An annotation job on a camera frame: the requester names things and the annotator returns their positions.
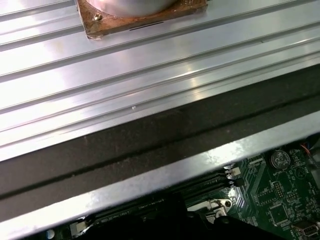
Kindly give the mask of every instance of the metal rail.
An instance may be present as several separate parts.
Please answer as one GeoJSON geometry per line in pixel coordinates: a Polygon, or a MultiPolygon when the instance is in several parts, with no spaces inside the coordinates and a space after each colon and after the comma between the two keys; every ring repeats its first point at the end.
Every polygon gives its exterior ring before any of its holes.
{"type": "Polygon", "coordinates": [[[0,223],[0,239],[47,230],[320,132],[320,112],[0,223]]]}

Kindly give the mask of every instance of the wire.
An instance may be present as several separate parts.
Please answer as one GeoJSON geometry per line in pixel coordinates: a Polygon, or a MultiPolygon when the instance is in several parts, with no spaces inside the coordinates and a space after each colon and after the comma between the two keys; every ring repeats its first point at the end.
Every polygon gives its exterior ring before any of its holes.
{"type": "Polygon", "coordinates": [[[300,146],[303,147],[303,149],[305,150],[305,152],[306,152],[308,155],[311,154],[310,151],[309,151],[309,149],[306,148],[306,146],[304,146],[303,144],[300,144],[300,146]]]}

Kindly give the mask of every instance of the motherboard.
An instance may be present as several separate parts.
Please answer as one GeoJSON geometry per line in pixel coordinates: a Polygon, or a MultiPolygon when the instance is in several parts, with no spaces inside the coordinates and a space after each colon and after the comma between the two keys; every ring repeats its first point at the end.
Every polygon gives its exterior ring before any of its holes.
{"type": "Polygon", "coordinates": [[[273,149],[28,239],[74,240],[115,221],[122,226],[129,216],[143,224],[178,206],[210,224],[230,216],[286,240],[318,240],[320,192],[311,173],[313,157],[304,148],[273,149]]]}
{"type": "MultiPolygon", "coordinates": [[[[243,186],[208,192],[202,200],[230,199],[229,216],[288,240],[308,239],[299,224],[308,226],[309,220],[320,219],[320,193],[308,158],[301,149],[277,149],[251,157],[229,171],[232,178],[244,180],[243,186]]],[[[195,201],[188,201],[187,207],[195,201]]],[[[310,239],[319,237],[311,235],[310,239]]]]}

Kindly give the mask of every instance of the chip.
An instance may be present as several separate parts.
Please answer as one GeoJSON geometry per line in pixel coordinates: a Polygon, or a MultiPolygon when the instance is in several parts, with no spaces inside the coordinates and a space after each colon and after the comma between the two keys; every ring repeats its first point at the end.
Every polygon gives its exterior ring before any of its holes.
{"type": "Polygon", "coordinates": [[[271,207],[269,211],[274,225],[278,226],[288,220],[286,210],[281,204],[271,207]]]}

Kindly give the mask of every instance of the copper base plate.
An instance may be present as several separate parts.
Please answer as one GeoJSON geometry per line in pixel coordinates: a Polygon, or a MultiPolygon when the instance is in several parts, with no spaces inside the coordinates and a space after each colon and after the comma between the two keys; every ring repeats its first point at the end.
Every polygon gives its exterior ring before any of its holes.
{"type": "Polygon", "coordinates": [[[100,39],[103,35],[135,29],[182,16],[204,12],[207,0],[179,0],[166,10],[146,17],[123,18],[99,11],[86,0],[77,0],[78,11],[90,39],[100,39]]]}

